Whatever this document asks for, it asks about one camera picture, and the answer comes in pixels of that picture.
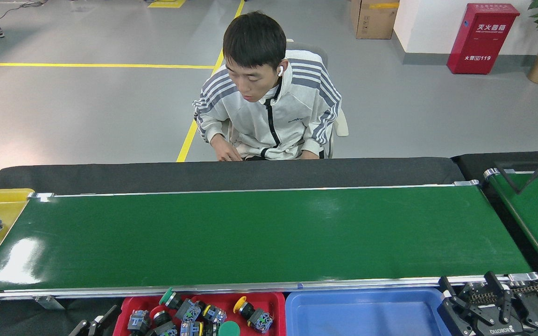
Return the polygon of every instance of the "blue bin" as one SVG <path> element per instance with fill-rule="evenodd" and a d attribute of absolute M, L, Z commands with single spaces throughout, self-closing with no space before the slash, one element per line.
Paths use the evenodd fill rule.
<path fill-rule="evenodd" d="M 293 292 L 288 336 L 450 336 L 433 288 Z"/>

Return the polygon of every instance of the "striped sleeve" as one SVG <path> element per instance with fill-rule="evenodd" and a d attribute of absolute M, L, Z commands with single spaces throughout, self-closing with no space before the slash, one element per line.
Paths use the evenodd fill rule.
<path fill-rule="evenodd" d="M 223 68 L 207 79 L 199 99 L 192 103 L 198 133 L 206 142 L 211 141 L 215 134 L 223 134 L 221 122 L 228 119 L 228 114 L 221 100 L 235 91 L 237 87 L 228 76 L 228 71 Z"/>
<path fill-rule="evenodd" d="M 292 64 L 292 84 L 304 85 L 315 90 L 311 123 L 305 132 L 303 150 L 318 154 L 329 141 L 329 126 L 338 116 L 341 108 L 341 94 L 329 78 L 321 62 L 290 59 Z"/>

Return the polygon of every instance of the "plastic bin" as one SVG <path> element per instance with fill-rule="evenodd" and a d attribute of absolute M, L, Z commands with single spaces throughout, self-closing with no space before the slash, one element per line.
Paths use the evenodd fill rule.
<path fill-rule="evenodd" d="M 286 300 L 288 336 L 450 336 L 433 288 L 293 292 Z"/>
<path fill-rule="evenodd" d="M 286 336 L 286 310 L 285 299 L 282 293 L 250 293 L 250 294 L 205 294 L 205 295 L 182 295 L 182 299 L 189 298 L 193 301 L 202 300 L 206 304 L 213 304 L 224 309 L 228 314 L 227 321 L 236 322 L 241 329 L 241 336 L 259 336 L 251 327 L 246 325 L 246 320 L 240 314 L 234 314 L 234 304 L 239 298 L 246 296 L 247 302 L 250 302 L 255 308 L 262 308 L 273 316 L 273 325 L 267 332 L 267 336 Z M 113 336 L 130 336 L 127 325 L 133 310 L 149 310 L 159 305 L 161 296 L 142 296 L 126 298 L 121 306 L 122 313 L 118 317 Z M 171 316 L 175 315 L 175 310 L 169 310 Z M 173 323 L 177 326 L 180 321 L 173 318 Z"/>

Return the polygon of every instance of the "red fire extinguisher box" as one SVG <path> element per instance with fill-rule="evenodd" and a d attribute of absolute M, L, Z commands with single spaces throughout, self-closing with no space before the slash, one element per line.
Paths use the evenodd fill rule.
<path fill-rule="evenodd" d="M 511 4 L 467 4 L 448 59 L 451 72 L 488 74 L 519 15 Z"/>

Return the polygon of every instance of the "black zipper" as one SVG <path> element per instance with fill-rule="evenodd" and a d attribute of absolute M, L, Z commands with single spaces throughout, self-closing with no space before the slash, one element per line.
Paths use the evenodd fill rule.
<path fill-rule="evenodd" d="M 265 100 L 265 108 L 267 109 L 267 120 L 269 121 L 269 131 L 271 131 L 271 135 L 273 136 L 273 140 L 275 141 L 275 146 L 272 148 L 277 148 L 280 144 L 280 140 L 277 137 L 277 133 L 275 132 L 275 126 L 273 126 L 273 108 L 271 107 L 271 100 L 277 99 L 277 96 L 279 95 L 279 91 L 282 89 L 282 84 L 280 83 L 277 87 L 277 91 L 275 91 L 275 96 L 273 98 L 269 98 Z M 265 148 L 261 151 L 261 157 L 265 159 L 265 152 L 267 152 L 268 148 Z"/>

